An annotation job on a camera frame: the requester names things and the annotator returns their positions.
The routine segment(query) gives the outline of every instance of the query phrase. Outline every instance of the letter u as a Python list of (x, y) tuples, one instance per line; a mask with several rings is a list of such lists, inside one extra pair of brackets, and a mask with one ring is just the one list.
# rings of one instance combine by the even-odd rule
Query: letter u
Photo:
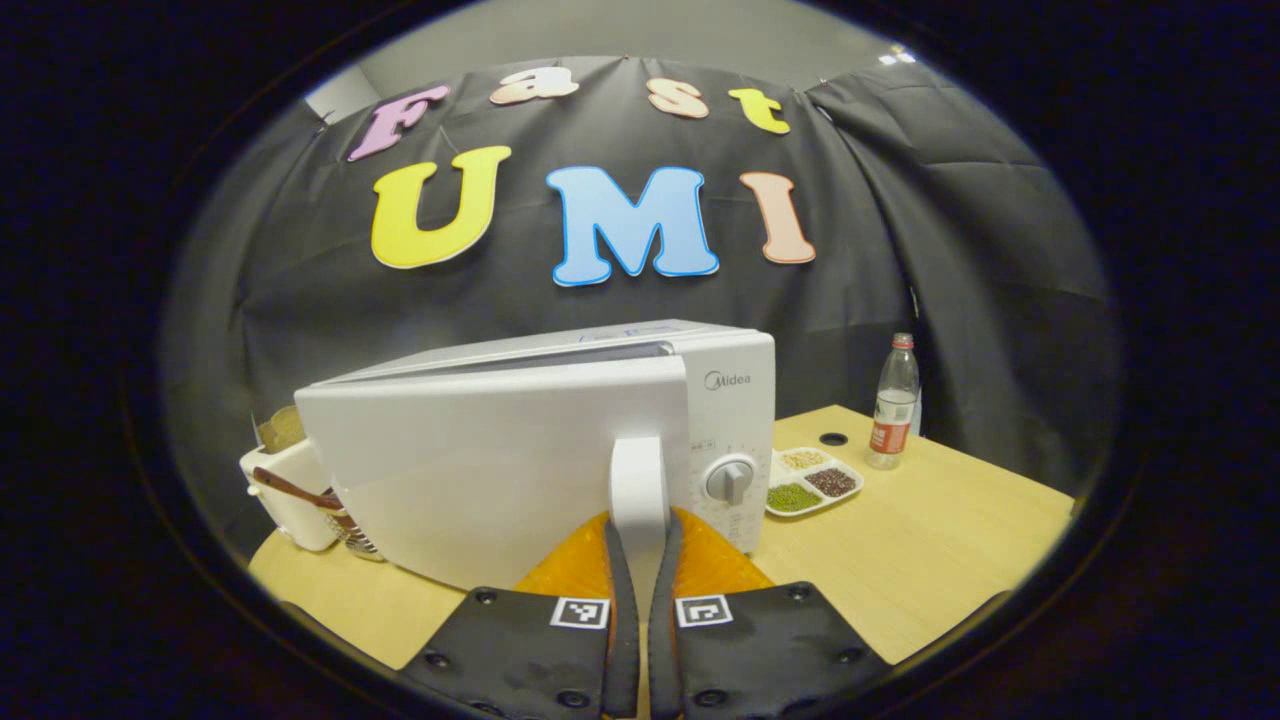
[(435, 174), (435, 163), (419, 163), (393, 170), (374, 183), (371, 246), (378, 261), (398, 269), (440, 263), (465, 252), (489, 229), (493, 220), (498, 163), (511, 156), (511, 147), (494, 145), (460, 154), (453, 167), (462, 170), (458, 214), (434, 231), (417, 227), (422, 187)]

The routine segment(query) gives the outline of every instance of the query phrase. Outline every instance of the table surface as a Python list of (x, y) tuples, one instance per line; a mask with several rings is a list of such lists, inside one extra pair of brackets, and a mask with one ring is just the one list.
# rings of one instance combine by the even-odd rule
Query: table surface
[[(774, 423), (777, 450), (819, 447), (865, 484), (810, 515), (765, 515), (751, 559), (774, 583), (818, 585), (876, 652), (900, 662), (1016, 587), (1066, 528), (1073, 498), (922, 437), (908, 439), (899, 468), (874, 470), (865, 460), (870, 429), (870, 418), (835, 405)], [(849, 443), (824, 446), (823, 433), (842, 433)], [(397, 669), (463, 594), (340, 544), (302, 550), (280, 533), (257, 550), (250, 573)]]

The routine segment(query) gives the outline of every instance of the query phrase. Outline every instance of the blue letter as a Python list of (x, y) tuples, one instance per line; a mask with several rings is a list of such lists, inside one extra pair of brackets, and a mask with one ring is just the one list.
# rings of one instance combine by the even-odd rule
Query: blue letter
[(662, 251), (653, 266), (663, 275), (709, 275), (719, 259), (707, 249), (698, 188), (703, 176), (687, 168), (658, 168), (635, 205), (600, 168), (561, 168), (547, 176), (564, 205), (564, 261), (552, 272), (556, 284), (604, 282), (613, 265), (600, 259), (595, 231), (628, 275), (644, 269), (654, 233)]

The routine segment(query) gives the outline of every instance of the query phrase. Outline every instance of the white tray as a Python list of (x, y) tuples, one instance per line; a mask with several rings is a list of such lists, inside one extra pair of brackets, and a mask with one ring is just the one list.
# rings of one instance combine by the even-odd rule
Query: white tray
[[(805, 452), (805, 451), (817, 452), (823, 457), (823, 461), (817, 462), (814, 465), (808, 465), (801, 469), (792, 469), (782, 460), (783, 455), (790, 455), (792, 452)], [(805, 479), (806, 475), (813, 475), (814, 473), (820, 473), (822, 470), (840, 470), (841, 473), (854, 479), (854, 488), (846, 492), (845, 495), (841, 495), (840, 497), (828, 497), (824, 492), (822, 492), (820, 489), (814, 487), (813, 483)], [(765, 502), (764, 509), (771, 514), (777, 515), (778, 518), (795, 518), (797, 515), (808, 515), (809, 512), (815, 512), (818, 510), (822, 510), (823, 507), (828, 507), (837, 502), (844, 502), (850, 497), (858, 495), (863, 489), (863, 477), (861, 474), (858, 473), (858, 470), (854, 470), (849, 465), (841, 462), (840, 460), (836, 460), (831, 455), (815, 447), (791, 447), (781, 452), (777, 450), (773, 451), (773, 466), (769, 470), (769, 487), (776, 488), (790, 483), (796, 483), (804, 489), (817, 495), (819, 501), (817, 505), (805, 507), (803, 510), (791, 510), (791, 511), (774, 510), (768, 505), (768, 502)]]

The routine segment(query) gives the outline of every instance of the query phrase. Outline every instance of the plastic water bottle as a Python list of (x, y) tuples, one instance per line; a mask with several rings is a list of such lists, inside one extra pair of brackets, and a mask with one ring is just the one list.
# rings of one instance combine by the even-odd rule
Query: plastic water bottle
[(897, 468), (906, 446), (906, 436), (920, 393), (920, 369), (911, 348), (911, 333), (895, 333), (893, 350), (884, 360), (879, 387), (876, 389), (876, 424), (872, 428), (870, 454), (867, 461), (877, 470)]

